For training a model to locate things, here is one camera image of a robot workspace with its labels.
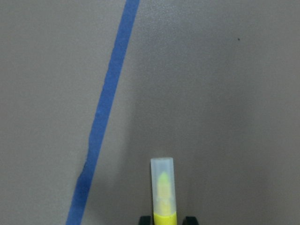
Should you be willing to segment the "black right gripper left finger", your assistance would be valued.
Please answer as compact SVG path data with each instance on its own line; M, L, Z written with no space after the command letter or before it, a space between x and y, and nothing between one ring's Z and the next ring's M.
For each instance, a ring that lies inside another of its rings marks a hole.
M152 216L141 216L139 218L139 225L153 225Z

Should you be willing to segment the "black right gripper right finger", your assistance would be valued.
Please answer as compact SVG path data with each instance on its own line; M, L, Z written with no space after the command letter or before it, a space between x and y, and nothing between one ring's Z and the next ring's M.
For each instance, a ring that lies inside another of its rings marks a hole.
M198 225L198 220L193 216L186 216L183 219L182 225Z

